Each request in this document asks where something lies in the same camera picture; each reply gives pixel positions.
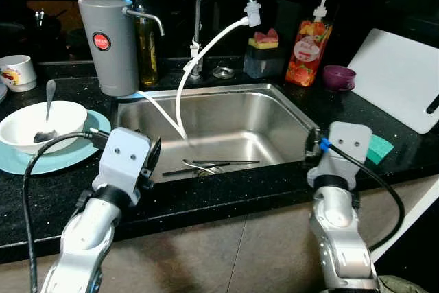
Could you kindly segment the stainless steel sink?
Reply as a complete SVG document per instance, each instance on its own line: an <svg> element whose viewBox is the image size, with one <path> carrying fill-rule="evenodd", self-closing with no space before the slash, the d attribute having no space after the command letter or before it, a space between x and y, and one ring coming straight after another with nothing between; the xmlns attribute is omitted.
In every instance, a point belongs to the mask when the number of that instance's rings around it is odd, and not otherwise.
<svg viewBox="0 0 439 293"><path fill-rule="evenodd" d="M195 179L192 172L163 173L189 168L188 161L260 161L223 165L224 173L303 161L305 139L316 124L272 84L244 84L185 89L181 117L188 139L179 136L169 121L147 100L154 99L167 114L176 116L175 90L150 91L117 99L112 124L157 139L161 157L152 180L158 183Z"/></svg>

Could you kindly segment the green sponge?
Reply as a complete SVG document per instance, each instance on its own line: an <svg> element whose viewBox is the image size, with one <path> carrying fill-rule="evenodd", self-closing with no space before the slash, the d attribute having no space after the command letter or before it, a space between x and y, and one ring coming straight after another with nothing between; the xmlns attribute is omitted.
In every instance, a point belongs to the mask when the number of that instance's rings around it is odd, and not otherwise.
<svg viewBox="0 0 439 293"><path fill-rule="evenodd" d="M382 160L389 155L389 152L393 150L393 145L389 141L383 139L383 137L377 135L371 135L369 149L367 151L367 159L375 165L378 165Z"/></svg>

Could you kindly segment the dark sponge holder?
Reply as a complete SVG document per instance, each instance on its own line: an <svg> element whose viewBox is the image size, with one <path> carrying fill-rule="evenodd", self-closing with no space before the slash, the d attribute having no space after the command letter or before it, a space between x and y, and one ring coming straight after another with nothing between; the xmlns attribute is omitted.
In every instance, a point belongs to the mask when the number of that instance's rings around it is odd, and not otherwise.
<svg viewBox="0 0 439 293"><path fill-rule="evenodd" d="M248 46L244 56L244 73L254 79L279 77L285 73L283 48L257 49Z"/></svg>

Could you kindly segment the white cutting board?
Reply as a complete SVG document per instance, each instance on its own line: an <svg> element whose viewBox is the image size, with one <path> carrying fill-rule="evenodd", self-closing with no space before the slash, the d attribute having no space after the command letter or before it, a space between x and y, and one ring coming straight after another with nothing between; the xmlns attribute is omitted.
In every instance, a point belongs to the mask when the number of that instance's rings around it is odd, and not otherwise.
<svg viewBox="0 0 439 293"><path fill-rule="evenodd" d="M438 121L427 108L439 96L439 49L391 32L372 29L348 64L353 92L426 134Z"/></svg>

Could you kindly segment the yellow and red sponge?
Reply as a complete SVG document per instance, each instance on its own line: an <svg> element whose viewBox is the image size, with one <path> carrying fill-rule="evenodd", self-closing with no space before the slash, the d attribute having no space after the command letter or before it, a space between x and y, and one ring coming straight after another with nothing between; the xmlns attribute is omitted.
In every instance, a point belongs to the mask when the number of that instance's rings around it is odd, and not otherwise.
<svg viewBox="0 0 439 293"><path fill-rule="evenodd" d="M279 35L273 27L268 30L267 34L255 32L252 38L248 39L248 45L255 49L274 49L279 46Z"/></svg>

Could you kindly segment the teal plate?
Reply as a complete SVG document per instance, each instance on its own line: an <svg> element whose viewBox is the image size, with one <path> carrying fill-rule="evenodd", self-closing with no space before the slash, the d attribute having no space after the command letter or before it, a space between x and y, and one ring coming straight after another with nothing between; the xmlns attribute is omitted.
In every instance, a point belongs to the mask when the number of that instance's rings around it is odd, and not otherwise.
<svg viewBox="0 0 439 293"><path fill-rule="evenodd" d="M97 111L88 110L88 117L84 124L85 130L96 129L101 131L112 130L112 124ZM94 155L99 149L94 148L87 139L76 139L73 143L59 152L45 153L35 164L32 174L46 174L58 171L70 165L75 165ZM9 174L24 174L26 165L31 161L30 153L20 152L6 143L0 142L0 170Z"/></svg>

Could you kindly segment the silver spoon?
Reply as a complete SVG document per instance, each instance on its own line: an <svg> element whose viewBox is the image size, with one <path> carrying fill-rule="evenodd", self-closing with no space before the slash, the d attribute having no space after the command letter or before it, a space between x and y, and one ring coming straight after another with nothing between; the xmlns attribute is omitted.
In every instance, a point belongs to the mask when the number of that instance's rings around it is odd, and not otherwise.
<svg viewBox="0 0 439 293"><path fill-rule="evenodd" d="M54 130L51 122L50 115L52 110L52 102L54 100L54 95L56 94L56 82L54 80L48 80L46 83L46 115L45 115L45 124L41 131L38 131L34 135L34 139L32 142L34 143L42 143L44 141L50 141L55 139L58 136L56 130Z"/></svg>

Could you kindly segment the olive green fabric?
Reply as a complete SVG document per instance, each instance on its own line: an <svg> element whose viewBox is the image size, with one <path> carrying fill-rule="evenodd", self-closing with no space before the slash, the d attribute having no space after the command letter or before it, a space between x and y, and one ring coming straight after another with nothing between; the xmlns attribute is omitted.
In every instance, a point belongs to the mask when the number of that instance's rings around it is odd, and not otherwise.
<svg viewBox="0 0 439 293"><path fill-rule="evenodd" d="M379 275L379 293L430 293L420 285L397 275Z"/></svg>

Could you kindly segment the orange soap pump bottle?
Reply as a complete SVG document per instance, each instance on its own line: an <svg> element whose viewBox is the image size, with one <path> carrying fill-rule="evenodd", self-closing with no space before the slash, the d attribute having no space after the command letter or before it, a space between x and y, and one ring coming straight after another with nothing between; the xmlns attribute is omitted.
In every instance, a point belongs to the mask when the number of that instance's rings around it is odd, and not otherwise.
<svg viewBox="0 0 439 293"><path fill-rule="evenodd" d="M327 0L314 8L313 18L301 21L285 74L285 81L298 86L311 86L316 79L321 58L333 26L325 17Z"/></svg>

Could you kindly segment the grey water filter canister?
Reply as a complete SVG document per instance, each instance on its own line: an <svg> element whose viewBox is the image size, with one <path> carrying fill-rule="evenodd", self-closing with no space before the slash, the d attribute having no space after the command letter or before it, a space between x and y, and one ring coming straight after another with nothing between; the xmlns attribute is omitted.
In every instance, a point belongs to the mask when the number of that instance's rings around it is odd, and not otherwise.
<svg viewBox="0 0 439 293"><path fill-rule="evenodd" d="M126 97L140 89L135 54L134 21L154 21L161 35L162 20L134 9L130 0L78 0L101 92Z"/></svg>

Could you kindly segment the green capped oil bottle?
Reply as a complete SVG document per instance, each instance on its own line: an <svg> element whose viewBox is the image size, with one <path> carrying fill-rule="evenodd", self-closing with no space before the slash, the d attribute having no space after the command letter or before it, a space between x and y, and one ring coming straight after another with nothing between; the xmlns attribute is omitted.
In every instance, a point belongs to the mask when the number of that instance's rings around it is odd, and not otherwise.
<svg viewBox="0 0 439 293"><path fill-rule="evenodd" d="M147 0L132 0L132 8L147 13ZM156 39L154 38L154 22L151 19L136 17L137 58L142 86L153 86L158 82L158 64L156 60Z"/></svg>

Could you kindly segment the white printed mug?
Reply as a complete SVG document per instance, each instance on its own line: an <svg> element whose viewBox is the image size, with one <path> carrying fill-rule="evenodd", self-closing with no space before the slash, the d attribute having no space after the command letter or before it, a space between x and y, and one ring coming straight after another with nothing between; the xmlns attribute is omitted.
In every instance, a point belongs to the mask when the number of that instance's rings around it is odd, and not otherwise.
<svg viewBox="0 0 439 293"><path fill-rule="evenodd" d="M0 58L0 78L13 92L30 91L38 86L32 58L28 55Z"/></svg>

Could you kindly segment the chrome gooseneck faucet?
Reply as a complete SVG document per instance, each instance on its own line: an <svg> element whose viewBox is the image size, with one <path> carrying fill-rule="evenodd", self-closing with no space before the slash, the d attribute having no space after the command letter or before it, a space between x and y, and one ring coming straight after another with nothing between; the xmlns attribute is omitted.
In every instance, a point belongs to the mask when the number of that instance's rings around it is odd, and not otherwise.
<svg viewBox="0 0 439 293"><path fill-rule="evenodd" d="M192 44L189 46L191 49L192 59L189 61L189 65L191 65L191 70L189 71L189 82L201 82L203 80L201 74L202 65L203 65L203 55L207 52L208 46L202 46L200 43L200 29L201 29L201 7L202 0L195 0L195 16L194 16L194 36L192 38ZM261 24L261 14L260 14L261 5L258 1L248 0L247 5L245 6L244 12L246 13L246 17L244 19L244 24L247 24L250 27L255 27Z"/></svg>

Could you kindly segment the purple cup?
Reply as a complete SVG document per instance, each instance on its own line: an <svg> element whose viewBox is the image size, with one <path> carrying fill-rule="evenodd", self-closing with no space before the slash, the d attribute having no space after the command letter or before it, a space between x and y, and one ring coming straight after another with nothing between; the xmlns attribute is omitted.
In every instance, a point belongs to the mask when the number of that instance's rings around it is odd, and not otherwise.
<svg viewBox="0 0 439 293"><path fill-rule="evenodd" d="M351 91L355 87L355 71L343 65L326 65L322 80L325 89L329 91Z"/></svg>

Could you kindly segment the metal sink drain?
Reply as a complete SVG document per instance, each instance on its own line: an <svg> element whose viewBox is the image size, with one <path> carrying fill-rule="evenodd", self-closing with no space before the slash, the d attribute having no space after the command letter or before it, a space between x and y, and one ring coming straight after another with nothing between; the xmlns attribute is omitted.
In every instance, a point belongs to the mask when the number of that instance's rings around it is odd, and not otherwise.
<svg viewBox="0 0 439 293"><path fill-rule="evenodd" d="M192 177L203 177L208 175L223 174L224 170L220 165L200 165L193 163L185 163L193 170Z"/></svg>

